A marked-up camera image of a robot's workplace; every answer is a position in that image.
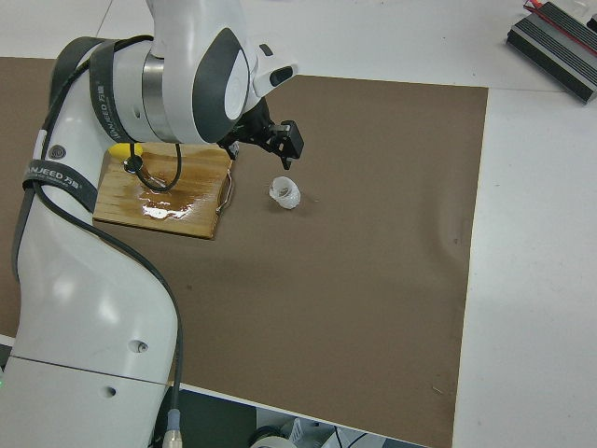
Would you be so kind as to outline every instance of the black velcro strap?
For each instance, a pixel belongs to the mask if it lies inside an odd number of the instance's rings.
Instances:
[[[104,41],[105,39],[97,37],[78,37],[64,47],[58,55],[56,64],[52,70],[52,83],[49,91],[50,104],[52,104],[58,97],[62,85],[76,70],[81,59],[83,59],[83,56],[85,56],[90,49]]]
[[[112,140],[135,143],[120,122],[114,101],[114,46],[116,41],[100,45],[90,56],[90,95],[95,116]]]
[[[23,187],[28,189],[31,187],[32,181],[63,189],[79,201],[89,212],[93,213],[95,209],[97,188],[80,172],[70,166],[57,161],[34,159],[29,162],[25,170]]]

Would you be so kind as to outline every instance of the white tabletop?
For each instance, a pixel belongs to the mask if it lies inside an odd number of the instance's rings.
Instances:
[[[243,0],[251,32],[276,33],[304,74],[491,88],[456,448],[597,440],[597,103],[582,106],[505,45],[522,3]],[[597,0],[555,3],[583,21],[597,12]],[[0,56],[152,32],[143,0],[0,4]]]

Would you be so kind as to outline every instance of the yellow object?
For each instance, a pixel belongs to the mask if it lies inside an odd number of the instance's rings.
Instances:
[[[131,145],[128,143],[116,143],[108,149],[108,152],[118,161],[125,161],[131,156]],[[134,154],[135,156],[143,154],[143,147],[138,143],[134,144]]]

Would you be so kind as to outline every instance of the white circular cap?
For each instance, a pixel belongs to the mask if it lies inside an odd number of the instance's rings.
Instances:
[[[270,185],[271,198],[288,210],[295,208],[300,203],[300,191],[288,177],[276,177]]]

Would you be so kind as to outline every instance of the cable strap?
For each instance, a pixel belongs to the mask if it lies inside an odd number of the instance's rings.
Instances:
[[[90,95],[95,116],[112,140],[135,143],[120,122],[114,100],[114,46],[116,40],[101,44],[90,56]]]
[[[30,188],[32,181],[63,189],[79,201],[89,212],[93,213],[95,209],[97,188],[80,172],[68,165],[57,161],[34,159],[29,162],[25,170],[25,177],[22,182],[23,188]]]

